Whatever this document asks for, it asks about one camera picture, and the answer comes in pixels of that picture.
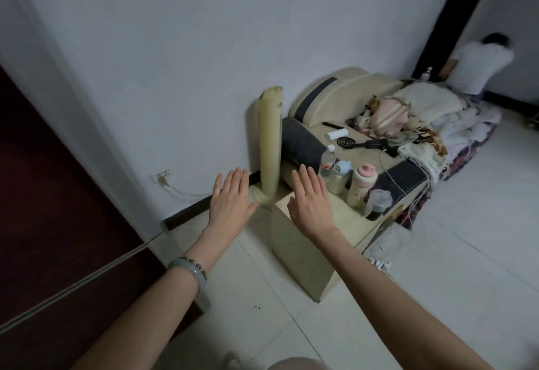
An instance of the white tile floor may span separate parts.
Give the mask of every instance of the white tile floor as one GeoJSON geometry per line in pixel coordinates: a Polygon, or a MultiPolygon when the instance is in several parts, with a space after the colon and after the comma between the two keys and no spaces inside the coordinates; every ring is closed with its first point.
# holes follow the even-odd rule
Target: white tile floor
{"type": "MultiPolygon", "coordinates": [[[[507,113],[481,152],[437,188],[390,271],[498,369],[539,366],[538,192],[539,132],[507,113]]],[[[217,369],[231,350],[246,369],[293,356],[334,370],[399,368],[342,283],[317,304],[293,281],[271,252],[269,217],[257,211],[219,260],[206,288],[211,308],[155,368],[217,369]]],[[[173,237],[186,249],[206,222],[204,213],[173,237]]]]}

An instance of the person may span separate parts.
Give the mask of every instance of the person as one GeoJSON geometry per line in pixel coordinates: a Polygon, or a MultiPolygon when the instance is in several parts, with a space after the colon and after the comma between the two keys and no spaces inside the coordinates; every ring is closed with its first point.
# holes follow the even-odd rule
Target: person
{"type": "MultiPolygon", "coordinates": [[[[404,369],[491,369],[471,348],[384,273],[364,258],[333,224],[323,179],[304,165],[292,172],[294,196],[288,204],[293,223],[327,258],[374,330],[404,369]]],[[[215,180],[210,218],[185,253],[210,273],[243,230],[256,204],[248,203],[247,170],[230,171],[221,188],[215,180]]],[[[73,365],[75,370],[149,370],[199,291],[199,276],[172,266],[73,365]]],[[[277,369],[327,369],[320,361],[288,359],[277,369]]]]}
{"type": "Polygon", "coordinates": [[[468,94],[478,103],[482,100],[489,79],[501,72],[514,59],[509,38],[491,33],[481,42],[472,41],[458,48],[439,73],[445,83],[458,92],[468,94]]]}

